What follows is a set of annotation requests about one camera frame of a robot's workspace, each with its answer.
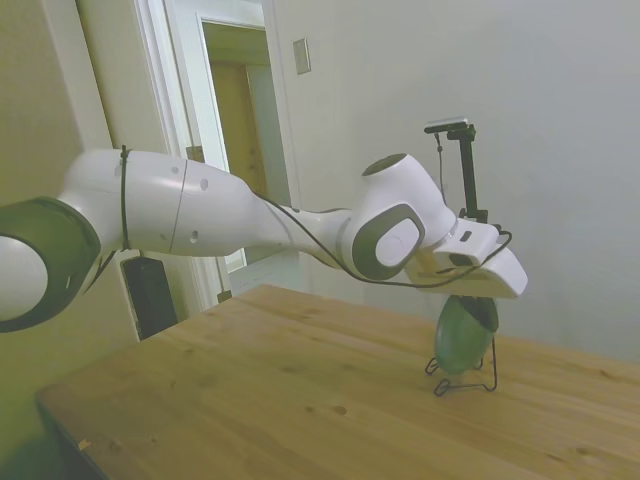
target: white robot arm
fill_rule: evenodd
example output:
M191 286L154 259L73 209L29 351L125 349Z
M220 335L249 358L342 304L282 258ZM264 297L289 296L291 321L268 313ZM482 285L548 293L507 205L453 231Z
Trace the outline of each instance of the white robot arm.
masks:
M362 187L352 210L305 212L262 199L202 163L87 152L57 199L0 208L0 332L59 313L90 283L98 260L123 245L206 257L273 245L374 283L404 269L413 284L436 292L516 297L524 290L527 276L498 243L498 230L457 218L410 155L374 163Z

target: wooden door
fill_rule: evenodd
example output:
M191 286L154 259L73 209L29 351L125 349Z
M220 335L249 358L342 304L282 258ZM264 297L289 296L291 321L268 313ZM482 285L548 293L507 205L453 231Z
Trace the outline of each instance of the wooden door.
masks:
M212 62L211 71L229 170L247 182L254 192L267 195L246 67Z

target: black speaker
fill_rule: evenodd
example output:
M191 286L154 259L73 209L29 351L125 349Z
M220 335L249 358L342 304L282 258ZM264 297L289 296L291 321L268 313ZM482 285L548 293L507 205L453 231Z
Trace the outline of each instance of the black speaker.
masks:
M160 260L136 257L122 262L141 340L178 323L167 274Z

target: light switch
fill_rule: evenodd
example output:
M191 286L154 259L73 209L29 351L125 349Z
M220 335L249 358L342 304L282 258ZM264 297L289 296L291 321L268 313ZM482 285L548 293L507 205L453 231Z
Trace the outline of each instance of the light switch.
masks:
M296 71L298 75L311 71L311 62L309 61L309 47L307 39L301 38L293 42L293 56L296 59Z

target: wooden table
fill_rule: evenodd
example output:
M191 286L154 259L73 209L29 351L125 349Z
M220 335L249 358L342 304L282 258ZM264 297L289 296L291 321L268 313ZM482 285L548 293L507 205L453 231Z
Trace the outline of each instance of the wooden table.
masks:
M437 398L433 330L265 286L40 401L115 480L640 479L640 367L499 338L496 393Z

